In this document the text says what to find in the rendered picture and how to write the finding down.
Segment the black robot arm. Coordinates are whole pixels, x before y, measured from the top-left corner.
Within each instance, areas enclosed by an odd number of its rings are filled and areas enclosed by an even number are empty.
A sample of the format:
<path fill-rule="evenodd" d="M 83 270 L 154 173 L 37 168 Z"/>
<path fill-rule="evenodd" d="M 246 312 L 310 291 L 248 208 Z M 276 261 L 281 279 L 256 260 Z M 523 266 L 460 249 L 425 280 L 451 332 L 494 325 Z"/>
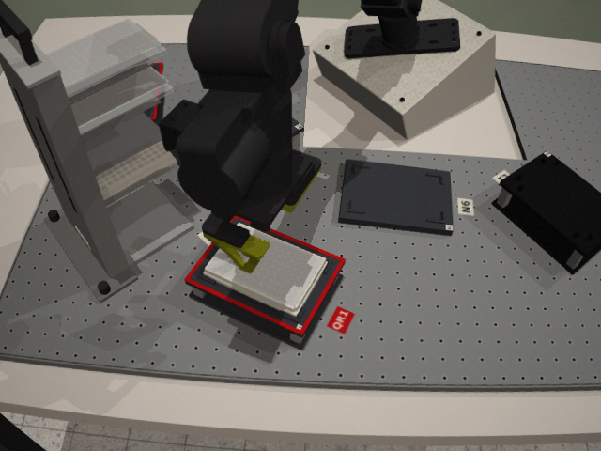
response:
<path fill-rule="evenodd" d="M 348 27 L 345 57 L 458 51 L 458 19 L 417 21 L 422 1 L 361 0 L 380 24 Z M 193 14 L 188 54 L 209 91 L 198 103 L 182 100 L 159 126 L 181 188 L 207 210 L 237 211 L 270 156 L 292 140 L 290 88 L 305 56 L 298 3 L 201 0 Z"/>

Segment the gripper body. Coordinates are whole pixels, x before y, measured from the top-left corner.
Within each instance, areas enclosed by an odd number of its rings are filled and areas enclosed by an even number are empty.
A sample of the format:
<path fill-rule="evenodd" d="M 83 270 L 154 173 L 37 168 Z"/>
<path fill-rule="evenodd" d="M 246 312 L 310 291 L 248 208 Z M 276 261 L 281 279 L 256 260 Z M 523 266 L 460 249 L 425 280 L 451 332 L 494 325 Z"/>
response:
<path fill-rule="evenodd" d="M 251 222 L 251 227 L 270 231 L 282 207 L 297 203 L 320 167 L 319 158 L 292 149 L 291 140 L 287 148 L 270 156 L 240 208 L 228 214 L 212 211 L 202 224 L 203 233 L 241 248 L 250 237 L 250 231 L 230 223 L 234 216 Z"/>

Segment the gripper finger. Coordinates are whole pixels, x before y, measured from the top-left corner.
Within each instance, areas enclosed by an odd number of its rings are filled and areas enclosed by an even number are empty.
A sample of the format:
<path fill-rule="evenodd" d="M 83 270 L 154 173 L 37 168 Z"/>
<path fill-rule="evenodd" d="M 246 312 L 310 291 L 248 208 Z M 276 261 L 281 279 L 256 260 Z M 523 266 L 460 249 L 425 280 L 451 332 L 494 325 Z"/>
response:
<path fill-rule="evenodd" d="M 292 212 L 293 212 L 293 210 L 294 210 L 294 209 L 297 207 L 297 205 L 298 205 L 298 204 L 299 204 L 299 202 L 301 201 L 302 197 L 304 196 L 304 194 L 306 193 L 306 191 L 308 190 L 308 188 L 310 187 L 310 185 L 312 184 L 312 182 L 314 181 L 314 179 L 316 178 L 316 176 L 317 176 L 317 174 L 319 173 L 319 171 L 320 171 L 320 170 L 321 170 L 321 167 L 320 167 L 320 169 L 317 171 L 317 173 L 315 174 L 315 176 L 313 177 L 313 179 L 311 180 L 311 182 L 309 183 L 309 185 L 307 186 L 307 188 L 305 189 L 305 191 L 303 192 L 303 194 L 301 195 L 301 197 L 300 197 L 300 199 L 297 201 L 297 203 L 296 203 L 295 205 L 293 205 L 293 206 L 288 206 L 287 204 L 285 204 L 285 205 L 282 207 L 282 210 L 285 210 L 285 211 L 287 211 L 287 212 L 290 212 L 290 213 L 292 213 Z"/>
<path fill-rule="evenodd" d="M 270 243 L 268 241 L 261 240 L 252 235 L 250 235 L 248 240 L 243 244 L 241 248 L 237 248 L 223 241 L 219 241 L 204 233 L 203 235 L 206 239 L 208 239 L 220 249 L 222 249 L 224 252 L 226 252 L 229 255 L 229 257 L 235 262 L 235 264 L 242 271 L 245 271 L 247 273 L 252 273 L 254 271 L 255 267 L 270 247 Z M 245 262 L 242 259 L 237 250 L 242 252 L 245 256 L 249 257 L 248 262 Z"/>

